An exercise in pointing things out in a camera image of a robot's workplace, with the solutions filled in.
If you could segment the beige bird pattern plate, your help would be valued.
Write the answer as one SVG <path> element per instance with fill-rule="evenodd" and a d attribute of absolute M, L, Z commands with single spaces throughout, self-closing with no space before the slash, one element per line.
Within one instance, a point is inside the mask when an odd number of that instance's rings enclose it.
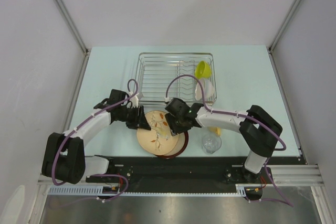
<path fill-rule="evenodd" d="M 154 110 L 145 114 L 150 130 L 138 129 L 136 136 L 140 146 L 147 152 L 162 156 L 177 145 L 179 135 L 172 135 L 165 118 L 166 112 Z"/>

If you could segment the metal wire dish rack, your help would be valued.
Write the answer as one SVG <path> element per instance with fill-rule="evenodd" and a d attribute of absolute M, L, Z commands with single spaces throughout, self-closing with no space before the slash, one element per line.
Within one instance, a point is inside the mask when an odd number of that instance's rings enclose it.
<path fill-rule="evenodd" d="M 197 82 L 191 77 L 176 77 L 184 74 L 194 75 L 200 62 L 209 65 L 210 82 L 215 87 L 214 58 L 205 52 L 142 52 L 139 54 L 135 78 L 138 82 L 139 103 L 143 106 L 164 106 L 166 89 L 170 98 L 180 98 L 188 105 L 197 102 L 195 89 Z"/>

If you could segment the white bowl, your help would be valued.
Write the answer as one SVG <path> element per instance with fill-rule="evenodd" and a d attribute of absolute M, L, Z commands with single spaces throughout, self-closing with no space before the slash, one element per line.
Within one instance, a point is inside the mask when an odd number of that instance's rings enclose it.
<path fill-rule="evenodd" d="M 212 97 L 214 95 L 215 88 L 214 88 L 213 84 L 211 83 L 211 81 L 206 79 L 206 78 L 200 78 L 199 82 L 201 83 L 201 85 L 199 83 L 197 83 L 196 88 L 195 88 L 195 99 L 196 99 L 196 101 L 200 101 L 202 99 L 201 86 L 203 87 L 205 101 L 207 101 L 207 102 L 212 101 Z"/>

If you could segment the lime green bowl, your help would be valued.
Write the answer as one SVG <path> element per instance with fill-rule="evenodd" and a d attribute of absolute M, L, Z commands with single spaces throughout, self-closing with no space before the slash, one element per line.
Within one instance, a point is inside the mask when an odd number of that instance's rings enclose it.
<path fill-rule="evenodd" d="M 195 68 L 194 75 L 198 79 L 210 78 L 212 75 L 211 66 L 205 61 L 200 61 Z"/>

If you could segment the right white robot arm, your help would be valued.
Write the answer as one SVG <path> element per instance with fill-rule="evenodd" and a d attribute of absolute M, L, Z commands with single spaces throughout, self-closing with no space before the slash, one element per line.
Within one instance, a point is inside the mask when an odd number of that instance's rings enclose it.
<path fill-rule="evenodd" d="M 280 138 L 282 126 L 262 107 L 252 105 L 245 112 L 213 110 L 201 103 L 188 106 L 183 100 L 173 98 L 166 104 L 165 118 L 173 134 L 193 127 L 217 127 L 242 135 L 250 151 L 238 177 L 254 183 L 261 177 L 261 169 L 274 151 L 284 151 L 286 145 Z"/>

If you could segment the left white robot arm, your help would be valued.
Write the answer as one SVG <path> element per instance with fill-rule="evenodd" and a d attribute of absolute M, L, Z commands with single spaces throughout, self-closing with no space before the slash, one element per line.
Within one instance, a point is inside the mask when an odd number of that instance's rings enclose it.
<path fill-rule="evenodd" d="M 124 122 L 132 130 L 151 127 L 139 105 L 138 93 L 111 90 L 110 96 L 94 106 L 93 112 L 78 126 L 63 133 L 49 135 L 41 173 L 56 186 L 76 184 L 83 177 L 99 176 L 110 182 L 116 169 L 105 156 L 85 154 L 86 145 L 113 122 Z"/>

